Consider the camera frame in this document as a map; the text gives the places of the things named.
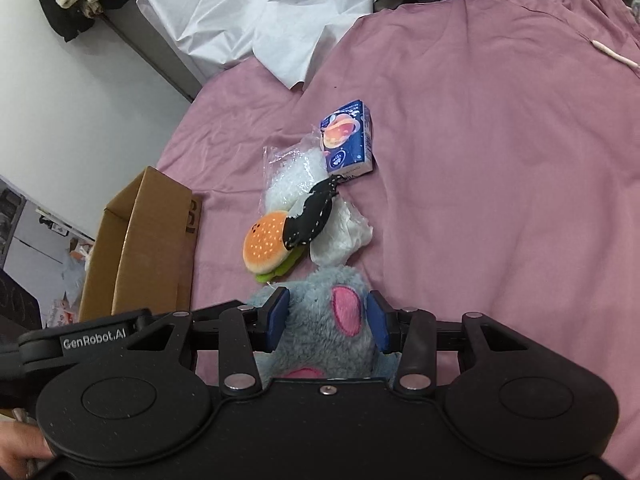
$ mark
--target white sheet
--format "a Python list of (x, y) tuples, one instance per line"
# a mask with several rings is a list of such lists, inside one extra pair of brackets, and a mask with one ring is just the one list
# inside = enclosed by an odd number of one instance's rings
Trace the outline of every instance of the white sheet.
[(288, 88), (318, 67), (374, 0), (138, 0), (204, 83), (252, 53)]

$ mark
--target pink bed sheet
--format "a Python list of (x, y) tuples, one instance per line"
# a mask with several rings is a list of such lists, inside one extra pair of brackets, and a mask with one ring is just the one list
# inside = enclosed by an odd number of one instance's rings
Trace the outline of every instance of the pink bed sheet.
[(262, 147), (362, 99), (376, 169), (340, 192), (374, 238), (351, 263), (395, 306), (485, 312), (601, 375), (606, 458), (640, 478), (640, 72), (590, 40), (640, 62), (621, 0), (447, 0), (358, 20), (304, 93), (255, 59), (208, 82), (158, 163), (205, 197), (194, 308), (258, 289)]

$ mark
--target tissue pack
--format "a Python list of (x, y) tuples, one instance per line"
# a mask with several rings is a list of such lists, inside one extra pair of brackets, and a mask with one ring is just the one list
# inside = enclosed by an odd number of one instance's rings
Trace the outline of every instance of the tissue pack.
[(360, 100), (352, 101), (320, 123), (326, 170), (353, 178), (373, 170), (371, 119)]

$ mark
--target pink ear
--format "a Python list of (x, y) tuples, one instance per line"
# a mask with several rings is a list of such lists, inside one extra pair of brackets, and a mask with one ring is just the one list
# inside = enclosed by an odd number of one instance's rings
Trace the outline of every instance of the pink ear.
[(321, 372), (317, 368), (305, 366), (304, 368), (300, 368), (300, 370), (289, 372), (282, 377), (284, 379), (324, 379), (324, 372)]
[(359, 296), (352, 288), (337, 285), (332, 288), (331, 303), (338, 329), (348, 337), (355, 336), (362, 325)]

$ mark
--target brown cardboard box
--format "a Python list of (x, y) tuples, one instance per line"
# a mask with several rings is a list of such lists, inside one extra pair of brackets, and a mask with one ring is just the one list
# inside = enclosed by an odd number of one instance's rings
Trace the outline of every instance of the brown cardboard box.
[(189, 310), (201, 209), (191, 190), (151, 167), (119, 192), (104, 209), (79, 320)]

